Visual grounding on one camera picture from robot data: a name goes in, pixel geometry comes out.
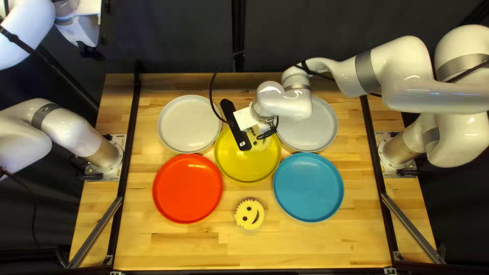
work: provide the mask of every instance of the yellow plate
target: yellow plate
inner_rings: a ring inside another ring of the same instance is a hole
[[[247,132],[251,150],[240,151],[229,127],[224,128],[216,140],[214,157],[223,174],[242,183],[255,183],[273,174],[280,163],[280,141],[276,135],[256,140]]]

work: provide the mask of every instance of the plate rim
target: plate rim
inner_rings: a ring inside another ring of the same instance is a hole
[[[229,128],[229,130],[231,131],[231,128],[229,126],[226,126],[224,127],[224,129],[221,130],[221,132],[219,132],[219,135],[217,137],[217,139],[219,139],[219,137],[221,136],[221,134],[227,129]],[[259,180],[256,180],[256,181],[240,181],[234,177],[231,177],[229,175],[229,173],[225,172],[224,169],[221,168],[221,166],[219,165],[219,163],[221,163],[221,161],[218,162],[218,158],[216,157],[216,147],[217,147],[217,143],[219,142],[217,139],[216,139],[216,145],[214,145],[214,159],[216,161],[216,166],[217,168],[219,169],[219,171],[221,171],[226,177],[234,180],[234,181],[237,181],[239,183],[259,183],[261,181],[264,181],[265,179],[267,179],[268,177],[270,177],[271,175],[273,175],[275,173],[275,171],[277,171],[278,167],[280,166],[280,164],[282,163],[282,152],[281,152],[281,148],[282,146],[280,145],[280,140],[278,137],[274,137],[276,142],[278,142],[278,145],[279,145],[279,148],[280,148],[280,155],[279,155],[279,158],[278,158],[278,162],[277,162],[277,165],[274,167],[274,169],[270,172],[270,174],[268,174],[266,177],[262,178],[262,179],[259,179]]]
[[[332,116],[334,117],[334,122],[335,122],[335,131],[334,131],[334,136],[333,138],[331,139],[330,142],[328,142],[325,146],[319,148],[319,149],[314,149],[314,150],[308,150],[308,151],[303,151],[301,149],[298,149],[296,147],[293,147],[293,146],[290,146],[288,143],[286,143],[284,141],[284,139],[280,136],[280,130],[279,128],[277,128],[277,136],[278,138],[280,139],[281,142],[283,142],[286,146],[292,148],[293,150],[296,150],[296,151],[299,151],[299,152],[302,152],[302,153],[314,153],[314,152],[319,152],[321,150],[324,150],[326,148],[328,148],[331,143],[333,143],[333,141],[336,139],[336,137],[338,136],[338,116],[336,115],[336,112],[334,111],[333,107],[331,107],[331,105],[324,99],[322,99],[321,97],[319,96],[315,96],[315,95],[311,95],[311,100],[319,100],[319,103],[325,105],[326,109],[329,109],[331,112],[329,112],[330,114],[332,114]]]
[[[158,206],[158,204],[156,203],[156,197],[155,197],[155,186],[156,186],[156,179],[158,177],[161,176],[161,173],[162,171],[164,170],[164,168],[168,168],[170,165],[174,164],[175,162],[177,161],[180,161],[181,159],[196,159],[198,161],[201,161],[201,162],[206,162],[207,166],[214,172],[216,173],[216,175],[218,175],[219,177],[219,187],[220,187],[220,193],[219,193],[219,197],[215,203],[215,205],[212,207],[212,209],[204,216],[202,216],[201,218],[199,219],[196,219],[196,220],[192,220],[192,221],[181,221],[181,220],[178,220],[178,219],[175,219],[173,218],[172,216],[168,215],[168,213],[166,213],[165,211],[163,211],[162,209],[160,209],[160,207]],[[178,224],[192,224],[192,223],[196,223],[196,222],[199,222],[205,218],[207,218],[210,214],[212,214],[212,212],[214,212],[217,208],[217,206],[219,205],[219,202],[221,201],[222,199],[222,193],[224,191],[224,184],[222,182],[222,175],[219,171],[219,169],[216,167],[217,165],[215,163],[213,163],[210,159],[204,157],[204,156],[201,156],[199,154],[182,154],[182,155],[178,155],[178,156],[175,156],[171,159],[169,159],[168,161],[166,161],[159,169],[158,169],[158,172],[156,173],[156,176],[155,178],[153,179],[153,186],[151,187],[151,197],[153,199],[153,203],[155,204],[155,207],[156,209],[158,210],[158,212],[163,216],[165,217],[167,220],[171,221],[171,222],[174,222],[174,223],[178,223]]]
[[[198,94],[184,94],[184,95],[175,97],[170,102],[168,102],[167,104],[165,104],[165,106],[159,112],[158,120],[156,121],[156,132],[158,132],[159,140],[161,140],[161,142],[163,142],[163,145],[165,145],[168,149],[170,149],[170,150],[172,150],[174,152],[177,152],[177,153],[181,153],[181,154],[194,154],[194,153],[197,153],[197,152],[200,152],[202,150],[207,149],[209,146],[211,146],[216,141],[217,137],[219,136],[219,133],[221,132],[222,121],[220,119],[216,118],[219,121],[219,130],[217,131],[216,136],[214,137],[214,139],[212,140],[212,142],[210,142],[208,145],[206,145],[205,147],[203,147],[203,148],[201,148],[201,149],[199,149],[197,151],[178,151],[176,148],[168,145],[163,140],[163,134],[162,134],[161,126],[160,126],[161,120],[163,119],[163,114],[165,112],[165,109],[166,109],[166,111],[168,111],[175,104],[177,104],[177,103],[179,103],[179,102],[181,102],[183,100],[186,100],[186,99],[184,99],[184,97],[188,97],[188,99],[191,99],[191,98],[197,99],[197,100],[200,100],[202,102],[209,102],[209,99],[208,98],[206,98],[204,96],[201,96],[201,95],[198,95]],[[214,104],[214,109],[216,109],[216,112],[219,114],[219,116],[221,116],[221,111],[219,111],[219,108],[217,108],[217,105],[214,102],[212,102],[212,104]]]
[[[328,215],[325,215],[323,217],[321,217],[320,219],[316,219],[316,220],[305,220],[305,219],[300,219],[298,218],[297,216],[295,215],[292,215],[289,211],[287,211],[283,206],[282,204],[280,203],[280,200],[278,199],[277,197],[277,192],[276,192],[276,188],[275,188],[275,175],[276,172],[279,170],[280,166],[283,164],[283,163],[287,163],[287,162],[290,162],[290,161],[293,161],[293,159],[287,161],[288,159],[290,159],[291,157],[295,156],[295,155],[304,155],[304,154],[307,154],[310,158],[313,158],[315,160],[319,160],[319,161],[325,161],[324,163],[330,168],[332,169],[338,176],[339,178],[339,185],[340,185],[340,188],[341,188],[341,196],[340,198],[338,199],[336,205],[337,207],[335,207],[334,211],[331,211],[330,213],[328,213]],[[341,177],[338,169],[336,168],[336,166],[331,163],[331,161],[329,161],[327,158],[319,155],[319,154],[316,154],[316,153],[312,153],[312,152],[299,152],[299,153],[295,153],[295,154],[292,154],[291,156],[285,158],[279,165],[279,167],[277,167],[277,169],[275,170],[275,174],[273,175],[273,182],[272,182],[272,189],[273,189],[273,195],[275,197],[275,200],[277,201],[277,204],[280,206],[280,208],[285,212],[287,213],[287,215],[289,215],[290,217],[298,220],[298,221],[301,221],[301,222],[305,222],[305,223],[318,223],[318,222],[322,222],[322,221],[325,221],[329,218],[331,218],[334,214],[336,214],[336,212],[338,212],[338,210],[340,209],[341,207],[341,204],[343,203],[343,198],[345,196],[345,184],[343,182],[343,178]]]

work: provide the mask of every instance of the red plate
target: red plate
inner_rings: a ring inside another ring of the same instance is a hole
[[[222,195],[217,166],[197,154],[179,155],[166,162],[153,182],[158,211],[172,222],[190,224],[207,217]]]

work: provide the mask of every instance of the wooden table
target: wooden table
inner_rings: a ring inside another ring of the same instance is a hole
[[[224,192],[217,209],[203,221],[179,225],[166,220],[152,196],[158,169],[178,155],[158,138],[156,121],[161,109],[184,94],[208,96],[212,74],[143,74],[133,151],[114,268],[120,270],[284,269],[384,267],[391,264],[368,141],[358,98],[345,98],[334,83],[314,79],[313,94],[325,99],[338,117],[338,135],[320,155],[329,159],[344,181],[345,195],[330,219],[306,224],[278,206],[268,178],[260,185],[241,187],[223,176]],[[265,80],[279,81],[279,73],[222,73],[214,88],[214,102],[228,98],[237,109],[252,101]],[[108,74],[96,129],[102,134],[127,131],[133,76]],[[399,112],[381,99],[369,97],[376,131],[403,130]],[[214,160],[213,147],[203,155]],[[282,149],[282,158],[290,155]],[[386,179],[388,194],[434,245],[431,227],[417,179]],[[81,246],[98,219],[114,200],[116,183],[85,183],[70,257]],[[249,196],[266,210],[260,229],[247,232],[233,219],[236,205]],[[394,218],[401,254],[428,261]],[[84,266],[97,265],[107,253],[110,226],[95,244]]]

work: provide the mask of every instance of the yellow sponge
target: yellow sponge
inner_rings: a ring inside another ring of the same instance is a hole
[[[234,219],[236,224],[245,230],[255,230],[262,225],[265,219],[265,209],[256,200],[245,200],[236,209]]]

